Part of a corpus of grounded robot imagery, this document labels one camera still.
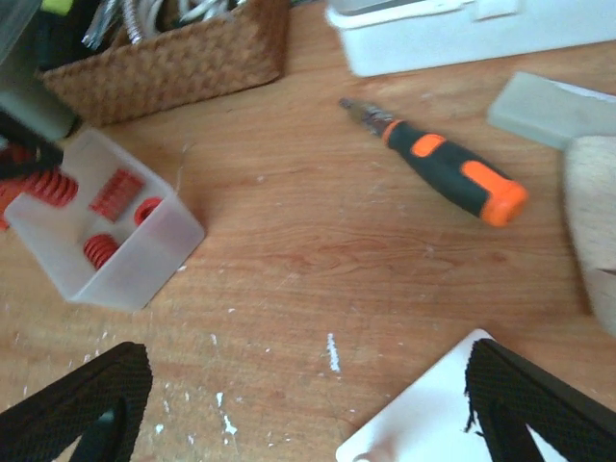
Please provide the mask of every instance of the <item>screwdriver handle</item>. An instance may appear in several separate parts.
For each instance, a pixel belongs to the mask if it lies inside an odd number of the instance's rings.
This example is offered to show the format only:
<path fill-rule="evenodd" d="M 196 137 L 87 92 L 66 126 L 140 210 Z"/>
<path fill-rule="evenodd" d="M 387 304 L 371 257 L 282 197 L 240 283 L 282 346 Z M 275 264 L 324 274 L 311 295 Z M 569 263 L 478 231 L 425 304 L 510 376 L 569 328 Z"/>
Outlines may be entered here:
<path fill-rule="evenodd" d="M 493 226 L 520 214 L 528 192 L 474 152 L 440 135 L 415 130 L 404 120 L 383 132 L 385 144 L 445 198 Z"/>

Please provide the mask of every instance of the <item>wood grain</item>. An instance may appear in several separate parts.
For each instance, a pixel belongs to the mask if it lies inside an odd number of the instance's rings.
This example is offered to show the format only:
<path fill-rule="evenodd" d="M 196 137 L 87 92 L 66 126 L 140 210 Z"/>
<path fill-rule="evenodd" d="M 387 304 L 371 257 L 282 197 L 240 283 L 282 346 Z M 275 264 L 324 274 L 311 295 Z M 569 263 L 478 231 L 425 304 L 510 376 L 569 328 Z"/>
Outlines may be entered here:
<path fill-rule="evenodd" d="M 180 195 L 208 230 L 146 309 L 69 305 L 14 232 L 0 236 L 0 404 L 142 342 L 155 378 L 134 460 L 333 460 L 483 327 L 616 409 L 616 341 L 587 306 L 561 154 L 485 121 L 515 70 L 616 92 L 613 53 L 606 43 L 362 80 L 323 4 L 293 9 L 282 80 L 106 130 L 172 185 L 181 167 Z M 490 159 L 528 187 L 526 211 L 492 229 L 454 208 L 347 120 L 343 95 Z"/>

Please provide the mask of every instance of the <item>translucent plastic box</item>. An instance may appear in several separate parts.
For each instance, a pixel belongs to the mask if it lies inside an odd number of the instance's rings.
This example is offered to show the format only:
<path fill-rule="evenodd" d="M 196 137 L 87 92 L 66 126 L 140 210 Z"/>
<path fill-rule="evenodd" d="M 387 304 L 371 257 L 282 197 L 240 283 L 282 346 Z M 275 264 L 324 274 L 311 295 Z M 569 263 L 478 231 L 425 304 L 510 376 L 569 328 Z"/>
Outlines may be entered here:
<path fill-rule="evenodd" d="M 111 223 L 89 205 L 119 167 L 137 174 L 145 185 Z M 84 132 L 68 147 L 62 170 L 79 183 L 68 205 L 54 208 L 22 194 L 5 217 L 67 301 L 141 309 L 201 243 L 203 227 L 169 184 L 97 131 Z M 137 226 L 134 214 L 148 197 L 162 202 Z M 99 233 L 111 234 L 120 247 L 96 270 L 84 254 L 84 243 Z"/>

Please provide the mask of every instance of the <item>white board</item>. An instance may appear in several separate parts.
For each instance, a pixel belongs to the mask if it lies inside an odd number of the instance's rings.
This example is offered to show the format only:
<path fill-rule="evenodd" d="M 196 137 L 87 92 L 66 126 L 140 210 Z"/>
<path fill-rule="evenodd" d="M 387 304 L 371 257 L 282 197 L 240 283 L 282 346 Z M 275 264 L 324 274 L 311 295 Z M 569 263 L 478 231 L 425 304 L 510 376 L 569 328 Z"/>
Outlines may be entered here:
<path fill-rule="evenodd" d="M 473 343 L 491 339 L 474 330 L 336 451 L 338 462 L 491 462 L 485 440 L 464 428 L 469 401 L 465 370 Z M 546 462 L 566 462 L 531 432 Z"/>

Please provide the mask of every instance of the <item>green item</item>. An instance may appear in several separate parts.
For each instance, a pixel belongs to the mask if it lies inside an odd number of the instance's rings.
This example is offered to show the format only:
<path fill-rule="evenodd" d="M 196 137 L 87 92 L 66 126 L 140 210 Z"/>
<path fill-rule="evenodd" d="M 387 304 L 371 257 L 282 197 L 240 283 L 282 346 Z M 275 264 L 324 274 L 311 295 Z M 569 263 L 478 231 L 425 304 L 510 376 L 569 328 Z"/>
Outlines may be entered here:
<path fill-rule="evenodd" d="M 73 0 L 42 0 L 40 9 L 44 12 L 66 16 L 73 6 Z"/>

